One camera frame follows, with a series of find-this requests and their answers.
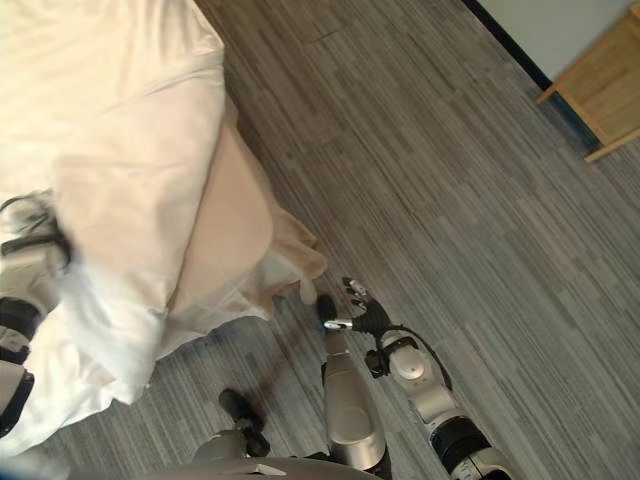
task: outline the black cable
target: black cable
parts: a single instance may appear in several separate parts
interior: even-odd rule
[[[384,327],[384,328],[382,328],[380,330],[377,330],[375,333],[373,333],[373,335],[374,335],[374,337],[376,339],[376,350],[378,351],[378,355],[383,354],[383,351],[384,351],[384,348],[382,347],[382,336],[385,333],[392,332],[392,331],[407,332],[407,333],[410,333],[411,335],[413,335],[414,337],[416,337],[418,340],[420,340],[420,343],[422,343],[424,348],[426,348],[428,350],[428,352],[431,354],[433,359],[436,361],[436,363],[440,367],[440,370],[442,371],[442,377],[444,379],[445,386],[449,390],[453,391],[453,384],[451,383],[451,376],[449,375],[449,372],[447,371],[445,366],[440,361],[440,357],[438,357],[438,354],[431,347],[431,345],[429,345],[425,341],[424,338],[422,338],[420,335],[418,335],[416,332],[414,332],[410,328],[405,327],[404,325],[391,325],[391,326],[388,326],[388,327]]]

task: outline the gray carpet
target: gray carpet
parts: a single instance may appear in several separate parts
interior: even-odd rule
[[[321,282],[362,279],[440,353],[474,419],[535,479],[637,479],[638,144],[587,166],[552,105],[457,0],[200,0],[243,133],[320,238]],[[352,337],[362,353],[366,339]],[[163,360],[136,405],[43,447],[117,475],[184,462],[269,414],[279,455],[323,448],[320,333],[294,295]],[[372,387],[396,478],[444,479],[390,380]]]

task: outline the mattress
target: mattress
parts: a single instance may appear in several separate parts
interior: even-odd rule
[[[0,9],[0,199],[51,190],[75,253],[2,458],[135,401],[157,358],[270,318],[284,288],[312,301],[325,263],[225,116],[223,44],[191,0]]]

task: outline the white wall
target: white wall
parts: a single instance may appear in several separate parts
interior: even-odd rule
[[[479,0],[551,79],[637,0]]]

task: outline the silver robot arm segment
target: silver robot arm segment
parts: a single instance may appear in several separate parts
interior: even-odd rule
[[[451,379],[435,351],[410,329],[392,325],[384,308],[360,283],[346,278],[344,284],[353,297],[352,303],[364,313],[341,319],[337,318],[335,307],[321,308],[325,327],[374,336],[376,350],[366,357],[369,370],[374,378],[390,375],[406,392],[426,426],[429,444],[450,478],[515,480],[504,456],[491,446],[460,407]]]
[[[17,235],[1,246],[0,437],[15,426],[35,379],[22,366],[29,343],[58,304],[56,279],[70,260],[69,244],[46,197],[13,198],[0,206]]]

